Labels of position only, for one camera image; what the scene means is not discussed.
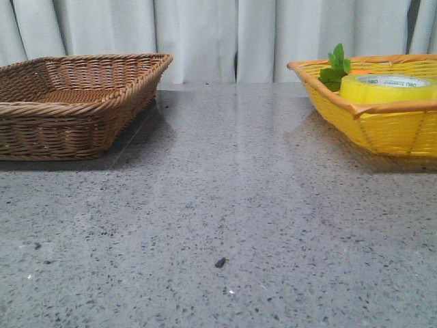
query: curtain fold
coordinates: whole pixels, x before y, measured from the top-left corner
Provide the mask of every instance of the curtain fold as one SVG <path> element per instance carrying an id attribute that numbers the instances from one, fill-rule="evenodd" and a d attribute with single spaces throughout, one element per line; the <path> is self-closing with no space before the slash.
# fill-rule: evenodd
<path id="1" fill-rule="evenodd" d="M 340 42 L 348 57 L 434 53 L 436 13 L 435 0 L 0 0 L 0 65 L 158 51 L 174 56 L 168 83 L 297 81 L 286 63 Z"/>

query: green leaf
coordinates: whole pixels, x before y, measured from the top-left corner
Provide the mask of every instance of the green leaf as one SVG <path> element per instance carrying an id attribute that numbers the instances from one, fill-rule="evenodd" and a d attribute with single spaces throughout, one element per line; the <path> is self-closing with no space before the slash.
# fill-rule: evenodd
<path id="1" fill-rule="evenodd" d="M 350 71 L 350 60 L 344 57 L 343 45 L 339 43 L 334 51 L 328 54 L 330 68 L 320 70 L 319 81 L 329 90 L 335 92 L 340 90 L 341 78 L 348 75 Z"/>
<path id="2" fill-rule="evenodd" d="M 350 59 L 345 58 L 343 60 L 343 71 L 348 74 L 350 72 Z"/>
<path id="3" fill-rule="evenodd" d="M 331 66 L 335 66 L 336 65 L 336 63 L 335 63 L 335 56 L 332 53 L 329 53 L 328 57 L 329 57 L 330 65 Z"/>
<path id="4" fill-rule="evenodd" d="M 334 56 L 338 59 L 340 59 L 341 61 L 343 61 L 344 59 L 344 49 L 343 49 L 343 45 L 341 43 L 339 43 L 337 46 L 335 46 L 334 48 Z"/>
<path id="5" fill-rule="evenodd" d="M 319 81 L 322 82 L 330 91 L 340 90 L 341 78 L 344 75 L 332 68 L 323 68 L 320 71 Z"/>

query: tape roll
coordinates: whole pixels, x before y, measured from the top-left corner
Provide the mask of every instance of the tape roll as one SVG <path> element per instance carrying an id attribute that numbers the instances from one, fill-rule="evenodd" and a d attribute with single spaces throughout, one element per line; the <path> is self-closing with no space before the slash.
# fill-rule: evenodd
<path id="1" fill-rule="evenodd" d="M 346 75 L 340 96 L 357 104 L 437 98 L 437 81 L 404 75 Z"/>

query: basket rim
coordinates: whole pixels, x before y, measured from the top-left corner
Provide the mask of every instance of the basket rim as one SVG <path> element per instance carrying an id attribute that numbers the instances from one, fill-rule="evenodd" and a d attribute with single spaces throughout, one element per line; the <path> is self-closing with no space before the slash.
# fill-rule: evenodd
<path id="1" fill-rule="evenodd" d="M 56 57 L 39 57 L 27 61 L 20 61 L 14 64 L 0 67 L 0 71 L 15 70 L 24 65 L 39 64 L 41 62 L 61 62 L 64 60 L 90 60 L 90 59 L 142 59 L 147 57 L 160 57 L 157 64 L 152 65 L 150 70 L 137 76 L 132 82 L 114 90 L 101 99 L 94 102 L 0 102 L 0 115 L 9 118 L 16 117 L 68 117 L 68 116 L 88 116 L 96 115 L 101 111 L 106 111 L 116 105 L 120 105 L 120 98 L 129 90 L 139 90 L 149 82 L 157 79 L 167 69 L 173 61 L 173 56 L 169 53 L 131 53 L 131 54 L 104 54 L 104 55 L 69 55 Z"/>
<path id="2" fill-rule="evenodd" d="M 419 55 L 386 55 L 386 56 L 362 56 L 349 58 L 352 63 L 372 64 L 404 64 L 409 62 L 437 61 L 435 54 Z M 310 61 L 291 61 L 287 68 L 293 70 L 303 83 L 310 85 L 320 95 L 332 102 L 332 104 L 349 111 L 354 119 L 358 119 L 364 113 L 407 113 L 412 111 L 437 111 L 437 99 L 432 100 L 401 100 L 395 102 L 375 104 L 355 104 L 343 99 L 340 95 L 330 91 L 322 82 L 310 75 L 303 68 L 314 65 L 328 65 L 328 59 Z"/>

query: granite countertop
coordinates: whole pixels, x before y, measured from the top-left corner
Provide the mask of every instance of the granite countertop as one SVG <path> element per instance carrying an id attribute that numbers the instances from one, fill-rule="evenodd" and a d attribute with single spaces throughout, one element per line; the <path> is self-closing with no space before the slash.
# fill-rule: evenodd
<path id="1" fill-rule="evenodd" d="M 0 162 L 0 327 L 437 327 L 436 172 L 299 83 L 160 85 L 99 159 Z"/>

